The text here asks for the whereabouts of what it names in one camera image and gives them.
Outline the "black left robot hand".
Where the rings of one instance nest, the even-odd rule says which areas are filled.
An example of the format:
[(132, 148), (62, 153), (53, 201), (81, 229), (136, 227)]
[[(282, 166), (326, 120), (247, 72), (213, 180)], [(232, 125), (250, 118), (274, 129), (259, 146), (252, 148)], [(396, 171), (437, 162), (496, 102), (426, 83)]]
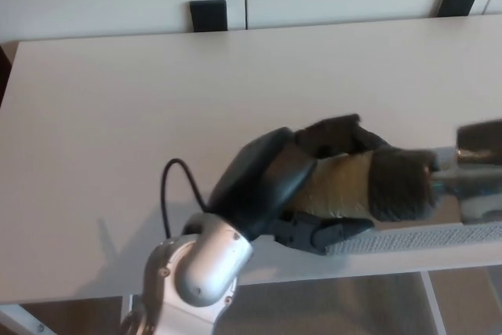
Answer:
[(322, 256), (330, 246), (373, 229), (371, 220), (323, 219), (287, 207), (322, 160), (388, 145), (360, 122), (357, 114), (343, 115), (297, 131), (282, 127), (257, 137), (239, 151), (216, 183), (207, 212), (249, 241), (270, 235), (286, 247)]

